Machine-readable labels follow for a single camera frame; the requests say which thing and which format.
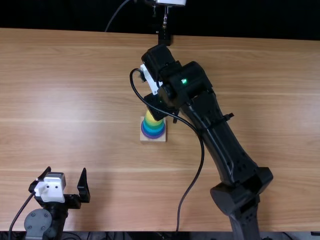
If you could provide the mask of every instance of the colorful stacking rings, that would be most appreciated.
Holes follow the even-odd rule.
[[[149,111],[146,112],[141,123],[141,131],[149,139],[161,137],[166,130],[164,120],[156,121]]]

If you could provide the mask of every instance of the wooden base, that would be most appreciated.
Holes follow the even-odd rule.
[[[167,122],[166,122],[166,118],[163,119],[164,121],[164,126],[165,126],[165,130],[164,130],[164,133],[161,137],[159,138],[156,138],[156,139],[151,139],[151,138],[148,138],[146,137],[142,131],[141,131],[141,124],[142,122],[144,121],[145,117],[144,116],[141,116],[140,117],[140,141],[141,142],[158,142],[158,143],[165,143],[167,141]]]

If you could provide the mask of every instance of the blue ring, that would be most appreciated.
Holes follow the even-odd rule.
[[[150,134],[150,135],[157,135],[157,134],[159,134],[159,133],[161,133],[161,132],[163,131],[163,129],[165,128],[165,123],[163,123],[162,126],[161,126],[160,128],[158,128],[158,129],[152,129],[152,128],[150,128],[150,127],[145,123],[145,121],[143,121],[142,126],[143,126],[143,130],[144,130],[145,132],[147,132],[148,134]]]

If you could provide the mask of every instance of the purple ring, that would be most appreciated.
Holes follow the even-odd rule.
[[[149,135],[149,134],[147,134],[146,131],[144,130],[143,123],[144,123],[144,122],[141,123],[141,132],[142,132],[143,135],[144,135],[145,137],[147,137],[148,139],[158,139],[158,138],[160,138],[160,137],[164,134],[164,132],[166,131],[166,125],[164,125],[164,128],[162,129],[162,131],[161,131],[159,134],[153,135],[153,136],[152,136],[152,135]]]

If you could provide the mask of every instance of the wooden table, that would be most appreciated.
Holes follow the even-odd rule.
[[[175,36],[170,50],[205,69],[231,128],[274,180],[261,195],[261,231],[320,227],[320,43]],[[167,143],[142,144],[146,107],[129,73],[155,35],[0,29],[0,230],[51,166],[77,193],[87,168],[91,202],[70,210],[65,230],[173,231],[179,200],[193,179],[200,146],[168,120]],[[142,95],[150,92],[138,79]],[[230,231],[209,190],[220,183],[208,152],[181,211],[182,231]],[[32,200],[25,216],[39,208]]]

